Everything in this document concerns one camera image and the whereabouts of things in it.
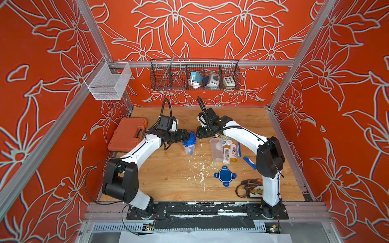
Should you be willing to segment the orange cap lotion bottle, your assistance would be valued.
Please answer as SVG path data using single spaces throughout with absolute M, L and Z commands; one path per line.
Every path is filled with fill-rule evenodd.
M 237 162 L 237 145 L 231 144 L 230 145 L 230 162 L 235 163 Z

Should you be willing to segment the clear jar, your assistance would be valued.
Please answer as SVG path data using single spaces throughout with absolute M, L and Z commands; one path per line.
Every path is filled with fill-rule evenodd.
M 186 155 L 192 156 L 195 152 L 196 145 L 191 144 L 191 145 L 185 145 L 183 144 L 183 150 Z
M 220 138 L 211 138 L 209 143 L 213 161 L 215 163 L 222 163 L 224 159 L 222 140 Z

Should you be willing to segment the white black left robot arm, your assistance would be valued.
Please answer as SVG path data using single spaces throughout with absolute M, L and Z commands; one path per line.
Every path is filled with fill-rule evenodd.
M 160 147 L 165 150 L 172 144 L 186 142 L 190 134 L 186 129 L 178 129 L 174 116 L 160 115 L 158 121 L 145 132 L 144 139 L 121 158 L 107 162 L 102 193 L 120 200 L 145 217 L 154 212 L 154 199 L 139 188 L 138 169 Z

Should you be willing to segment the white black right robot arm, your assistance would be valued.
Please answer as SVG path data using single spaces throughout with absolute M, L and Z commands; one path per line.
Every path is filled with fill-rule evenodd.
M 228 116 L 219 117 L 213 109 L 202 108 L 198 115 L 200 126 L 196 137 L 199 139 L 224 134 L 250 149 L 256 155 L 255 167 L 262 176 L 262 214 L 271 219 L 283 211 L 280 193 L 285 157 L 279 140 L 260 136 L 242 126 Z

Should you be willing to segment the blue lid of jar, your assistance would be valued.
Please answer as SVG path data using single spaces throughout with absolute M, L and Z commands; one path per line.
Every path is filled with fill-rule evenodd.
M 218 179 L 224 187 L 229 187 L 231 182 L 237 178 L 237 174 L 233 173 L 226 165 L 222 166 L 222 168 L 214 173 L 213 176 Z
M 186 141 L 183 141 L 183 146 L 184 147 L 190 147 L 195 145 L 197 142 L 196 134 L 195 132 L 189 132 L 189 138 Z

